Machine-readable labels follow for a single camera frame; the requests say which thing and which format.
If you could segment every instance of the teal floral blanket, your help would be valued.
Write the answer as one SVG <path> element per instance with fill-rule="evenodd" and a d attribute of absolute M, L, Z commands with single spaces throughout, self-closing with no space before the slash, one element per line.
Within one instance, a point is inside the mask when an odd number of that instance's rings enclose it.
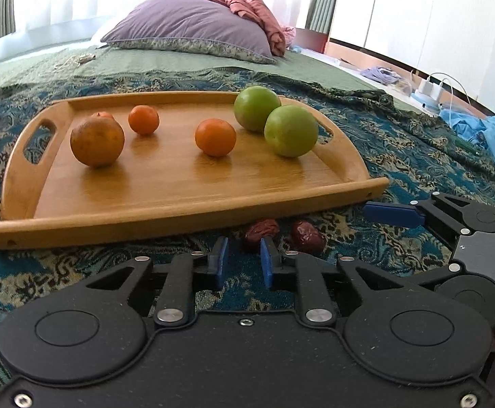
<path fill-rule="evenodd" d="M 139 91 L 238 91 L 255 84 L 309 104 L 334 121 L 357 147 L 371 175 L 389 178 L 383 201 L 407 203 L 439 190 L 495 205 L 495 165 L 491 156 L 461 144 L 441 119 L 397 110 L 392 97 L 383 91 L 326 89 L 242 68 L 77 77 L 45 85 L 1 88 L 0 195 L 4 169 L 16 138 L 31 118 L 54 100 Z M 31 157 L 37 158 L 46 139 L 48 136 L 43 134 L 33 142 L 28 149 Z M 322 257 L 329 263 L 339 256 L 355 256 L 396 275 L 411 275 L 442 266 L 449 258 L 448 250 L 423 229 L 367 222 L 360 205 L 305 218 L 326 237 Z M 279 223 L 279 246 L 286 249 L 292 220 Z M 0 322 L 9 311 L 32 299 L 134 256 L 170 261 L 176 253 L 209 249 L 222 234 L 232 241 L 225 287 L 219 292 L 198 293 L 197 308 L 290 307 L 293 300 L 289 293 L 270 293 L 264 288 L 258 257 L 240 251 L 242 232 L 242 228 L 229 228 L 115 245 L 0 252 Z M 0 386 L 8 379 L 0 359 Z"/>

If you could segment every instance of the pink blanket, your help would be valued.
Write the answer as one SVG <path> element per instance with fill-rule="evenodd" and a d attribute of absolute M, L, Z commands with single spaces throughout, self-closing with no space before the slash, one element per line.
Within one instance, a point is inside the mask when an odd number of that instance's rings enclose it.
<path fill-rule="evenodd" d="M 287 46 L 290 46 L 296 31 L 291 27 L 281 27 L 262 0 L 219 0 L 241 18 L 257 23 L 266 32 L 270 50 L 276 56 L 283 56 Z"/>

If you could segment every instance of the green apple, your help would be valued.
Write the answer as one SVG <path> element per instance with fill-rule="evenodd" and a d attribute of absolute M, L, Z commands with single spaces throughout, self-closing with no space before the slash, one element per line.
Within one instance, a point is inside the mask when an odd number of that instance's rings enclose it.
<path fill-rule="evenodd" d="M 279 106 L 281 101 L 273 91 L 262 86 L 252 86 L 242 90 L 236 97 L 234 116 L 245 129 L 262 133 L 268 115 Z"/>
<path fill-rule="evenodd" d="M 274 152 L 296 158 L 313 149 L 319 126 L 305 108 L 286 105 L 274 110 L 266 120 L 264 138 Z"/>

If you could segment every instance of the wooden tray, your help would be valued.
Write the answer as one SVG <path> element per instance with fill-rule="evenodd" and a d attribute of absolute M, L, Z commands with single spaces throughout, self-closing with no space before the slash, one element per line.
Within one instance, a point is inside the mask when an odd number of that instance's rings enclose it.
<path fill-rule="evenodd" d="M 333 135 L 298 159 L 275 155 L 262 135 L 235 120 L 235 92 L 125 93 L 62 100 L 41 111 L 20 134 L 2 188 L 0 249 L 66 247 L 181 234 L 299 215 L 380 196 L 387 178 L 372 179 L 343 132 L 298 101 Z M 160 126 L 137 136 L 128 114 L 154 106 Z M 125 134 L 115 164 L 91 169 L 70 150 L 70 130 L 94 112 L 115 116 Z M 206 118 L 237 131 L 236 147 L 221 159 L 196 147 Z M 24 149 L 38 127 L 54 135 L 38 164 Z"/>

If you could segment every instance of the bed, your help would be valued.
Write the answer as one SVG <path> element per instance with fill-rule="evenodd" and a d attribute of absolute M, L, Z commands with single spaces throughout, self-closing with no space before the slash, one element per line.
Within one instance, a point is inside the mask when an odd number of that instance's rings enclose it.
<path fill-rule="evenodd" d="M 77 66 L 73 56 L 96 59 Z M 334 121 L 352 140 L 373 177 L 387 176 L 382 198 L 407 203 L 434 190 L 495 205 L 495 165 L 483 153 L 456 144 L 455 134 L 438 118 L 411 111 L 383 91 L 338 68 L 287 52 L 276 65 L 178 52 L 117 50 L 94 46 L 0 63 L 0 191 L 2 174 L 16 137 L 28 121 L 56 99 L 129 91 L 237 91 L 260 84 L 299 99 Z M 28 152 L 36 157 L 46 137 Z M 364 220 L 358 205 L 304 218 L 322 232 L 322 258 L 355 256 L 397 275 L 442 266 L 448 250 L 422 229 L 397 229 Z M 286 249 L 292 219 L 279 221 L 279 248 Z M 207 250 L 220 235 L 231 239 L 222 291 L 197 294 L 197 309 L 289 308 L 289 293 L 270 293 L 256 255 L 242 253 L 242 227 L 159 240 L 22 252 L 0 252 L 0 322 L 29 300 L 71 285 L 134 256 L 170 261 L 175 253 Z M 10 378 L 0 360 L 0 385 Z"/>

